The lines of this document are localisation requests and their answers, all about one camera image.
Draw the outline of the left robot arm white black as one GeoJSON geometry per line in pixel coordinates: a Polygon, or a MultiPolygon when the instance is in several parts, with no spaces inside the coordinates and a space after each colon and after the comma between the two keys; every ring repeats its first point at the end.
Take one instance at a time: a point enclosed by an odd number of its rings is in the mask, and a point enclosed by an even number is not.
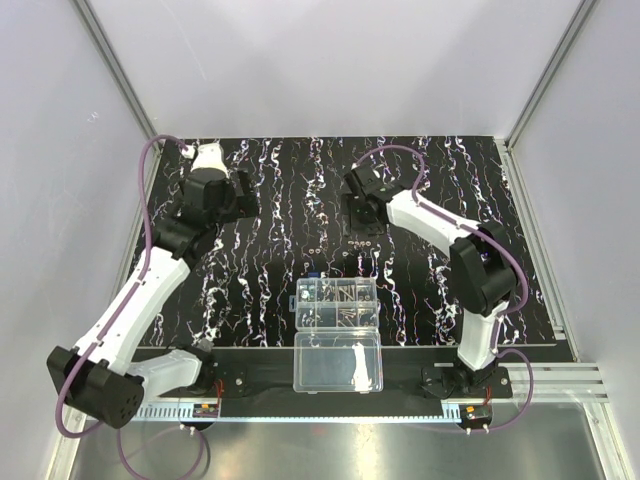
{"type": "Polygon", "coordinates": [[[169,216],[146,227],[143,255],[105,313],[72,348],[57,346],[49,354],[56,406],[120,429],[155,397],[178,388],[208,392],[216,380],[210,351],[183,345],[150,360],[133,357],[164,303],[211,250],[221,228],[259,212],[247,171],[193,169],[169,216]]]}

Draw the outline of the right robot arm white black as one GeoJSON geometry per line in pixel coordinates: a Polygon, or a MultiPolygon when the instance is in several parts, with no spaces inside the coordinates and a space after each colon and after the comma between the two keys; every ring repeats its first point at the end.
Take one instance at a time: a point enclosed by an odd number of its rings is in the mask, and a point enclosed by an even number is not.
{"type": "Polygon", "coordinates": [[[508,248],[504,226],[465,219],[427,200],[407,182],[384,183],[370,167],[344,176],[344,232],[383,235],[389,226],[425,240],[449,259],[449,287],[463,309],[454,366],[443,375],[447,388],[470,390],[496,368],[501,318],[526,277],[508,248]]]}

